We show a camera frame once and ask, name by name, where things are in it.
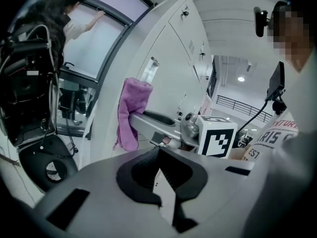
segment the locker lock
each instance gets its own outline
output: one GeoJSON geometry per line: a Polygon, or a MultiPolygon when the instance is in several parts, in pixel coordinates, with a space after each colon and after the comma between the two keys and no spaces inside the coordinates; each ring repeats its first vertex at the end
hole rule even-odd
{"type": "Polygon", "coordinates": [[[183,11],[183,12],[182,12],[182,17],[187,18],[188,15],[189,15],[189,12],[188,12],[188,11],[183,11]]]}

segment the white sleeve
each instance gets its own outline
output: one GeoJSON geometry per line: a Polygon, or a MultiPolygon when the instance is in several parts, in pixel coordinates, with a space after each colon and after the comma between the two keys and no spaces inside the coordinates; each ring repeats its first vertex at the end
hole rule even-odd
{"type": "Polygon", "coordinates": [[[66,36],[66,43],[73,39],[77,39],[82,33],[86,31],[86,25],[80,24],[74,20],[71,20],[65,27],[64,33],[66,36]]]}

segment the person's hand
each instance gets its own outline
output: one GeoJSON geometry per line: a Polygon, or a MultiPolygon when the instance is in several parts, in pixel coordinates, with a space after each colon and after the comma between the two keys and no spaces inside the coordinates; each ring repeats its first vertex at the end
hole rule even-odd
{"type": "Polygon", "coordinates": [[[96,15],[96,18],[97,18],[97,19],[102,18],[102,16],[104,16],[104,14],[105,14],[105,12],[104,12],[103,10],[98,11],[98,13],[97,13],[97,15],[96,15]]]}

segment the long black hair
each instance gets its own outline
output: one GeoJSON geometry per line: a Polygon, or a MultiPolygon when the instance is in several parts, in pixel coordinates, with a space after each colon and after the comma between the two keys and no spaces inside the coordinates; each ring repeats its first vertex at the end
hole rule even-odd
{"type": "Polygon", "coordinates": [[[65,14],[68,6],[85,0],[38,0],[28,8],[27,13],[17,19],[14,31],[25,24],[43,24],[49,29],[52,41],[52,54],[57,68],[64,63],[63,49],[66,37],[64,26],[69,17],[65,14]]]}

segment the balcony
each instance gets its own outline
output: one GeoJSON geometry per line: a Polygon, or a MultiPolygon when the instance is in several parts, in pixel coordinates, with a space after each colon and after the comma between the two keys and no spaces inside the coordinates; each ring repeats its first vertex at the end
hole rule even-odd
{"type": "MultiPolygon", "coordinates": [[[[244,113],[245,115],[248,115],[251,117],[255,116],[260,110],[252,107],[248,104],[239,102],[239,101],[235,101],[232,100],[230,98],[224,97],[224,96],[220,96],[218,95],[217,97],[217,102],[216,104],[225,106],[227,108],[236,110],[238,112],[244,113]]],[[[261,122],[265,122],[267,123],[270,119],[272,118],[272,115],[262,111],[257,117],[256,119],[260,120],[261,122]]]]}

